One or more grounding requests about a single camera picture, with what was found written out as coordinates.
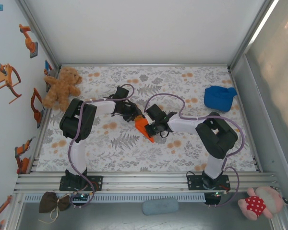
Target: white wall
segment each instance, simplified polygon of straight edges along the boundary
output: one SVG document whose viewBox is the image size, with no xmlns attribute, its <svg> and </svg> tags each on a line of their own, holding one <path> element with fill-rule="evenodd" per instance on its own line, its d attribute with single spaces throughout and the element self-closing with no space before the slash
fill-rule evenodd
<svg viewBox="0 0 288 230">
<path fill-rule="evenodd" d="M 61 63 L 227 63 L 264 0 L 26 0 Z"/>
<path fill-rule="evenodd" d="M 33 87 L 37 88 L 41 96 L 46 95 L 43 81 L 44 63 L 46 55 L 41 46 L 38 56 L 30 59 L 29 50 L 24 44 L 24 35 L 19 31 L 19 24 L 27 25 L 21 11 L 14 0 L 0 0 L 3 11 L 0 11 L 0 63 L 9 63 L 18 71 L 22 82 L 15 86 L 15 91 L 22 96 L 9 104 L 14 96 L 4 87 L 0 89 L 0 205 L 13 192 L 17 179 L 17 164 L 14 158 L 14 148 L 21 146 L 32 136 L 38 137 L 39 130 L 30 107 Z M 28 32 L 32 40 L 36 41 L 33 33 Z M 36 108 L 42 106 L 36 100 Z M 31 143 L 26 153 L 29 157 L 35 149 L 37 138 Z"/>
</svg>

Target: blue fabric object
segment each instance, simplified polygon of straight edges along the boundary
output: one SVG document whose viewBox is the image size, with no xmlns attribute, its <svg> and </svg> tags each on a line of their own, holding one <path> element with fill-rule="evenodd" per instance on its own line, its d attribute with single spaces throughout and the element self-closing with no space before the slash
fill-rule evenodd
<svg viewBox="0 0 288 230">
<path fill-rule="evenodd" d="M 211 86 L 205 89 L 204 104 L 211 109 L 228 112 L 232 105 L 233 97 L 237 95 L 235 88 Z"/>
<path fill-rule="evenodd" d="M 178 200 L 175 198 L 146 200 L 142 205 L 143 213 L 147 216 L 176 212 L 178 209 Z"/>
</svg>

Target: floor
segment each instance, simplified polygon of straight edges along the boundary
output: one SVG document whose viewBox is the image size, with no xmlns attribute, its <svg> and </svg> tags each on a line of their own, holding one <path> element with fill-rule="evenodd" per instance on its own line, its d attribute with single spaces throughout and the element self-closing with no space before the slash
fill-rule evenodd
<svg viewBox="0 0 288 230">
<path fill-rule="evenodd" d="M 18 229 L 35 230 L 268 230 L 267 218 L 260 216 L 256 221 L 247 220 L 241 213 L 237 201 L 245 198 L 238 193 L 227 206 L 208 209 L 204 203 L 179 203 L 175 213 L 145 216 L 141 203 L 90 204 L 83 210 L 69 208 L 60 212 L 52 224 L 49 213 L 39 214 L 38 203 L 26 203 Z"/>
<path fill-rule="evenodd" d="M 162 67 L 162 66 L 102 66 L 75 67 L 84 80 L 78 87 L 79 98 L 99 99 L 113 94 L 117 86 L 130 83 L 135 87 L 131 98 L 143 111 L 147 99 L 161 92 L 181 96 L 186 101 L 185 115 L 205 116 L 212 110 L 204 105 L 204 90 L 212 85 L 232 87 L 226 66 Z M 152 102 L 166 113 L 178 112 L 181 102 L 159 96 Z M 221 115 L 236 121 L 243 128 L 240 106 L 234 99 L 232 108 Z M 63 112 L 54 106 L 39 155 L 37 171 L 62 172 L 69 165 L 68 143 L 59 123 Z M 149 142 L 133 122 L 122 117 L 95 117 L 91 135 L 86 140 L 86 163 L 89 171 L 104 172 L 184 172 L 202 171 L 208 153 L 197 135 L 171 133 L 167 138 L 156 137 Z M 241 137 L 232 151 L 241 144 Z M 255 171 L 251 148 L 246 141 L 240 154 L 229 158 L 227 165 L 238 171 Z"/>
</svg>

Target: brown teddy bear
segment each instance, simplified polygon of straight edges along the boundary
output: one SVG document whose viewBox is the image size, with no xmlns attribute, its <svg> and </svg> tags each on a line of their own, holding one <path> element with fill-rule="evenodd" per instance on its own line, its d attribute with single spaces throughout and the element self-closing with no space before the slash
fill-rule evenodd
<svg viewBox="0 0 288 230">
<path fill-rule="evenodd" d="M 61 111 L 65 112 L 69 106 L 69 94 L 79 96 L 80 90 L 74 85 L 82 82 L 82 77 L 72 67 L 64 67 L 60 71 L 59 79 L 46 76 L 45 82 L 51 85 L 49 92 L 43 99 L 43 106 L 50 109 L 55 101 L 59 102 Z"/>
</svg>

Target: pink stuffed toy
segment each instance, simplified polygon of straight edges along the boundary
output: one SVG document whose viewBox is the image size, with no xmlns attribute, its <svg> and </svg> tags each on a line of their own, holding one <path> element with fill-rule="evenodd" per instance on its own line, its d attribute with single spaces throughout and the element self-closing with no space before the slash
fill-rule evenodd
<svg viewBox="0 0 288 230">
<path fill-rule="evenodd" d="M 265 217 L 271 219 L 272 214 L 278 213 L 288 201 L 283 198 L 273 187 L 259 187 L 254 191 L 248 188 L 250 197 L 238 201 L 242 213 L 247 219 L 257 220 L 263 213 Z"/>
</svg>

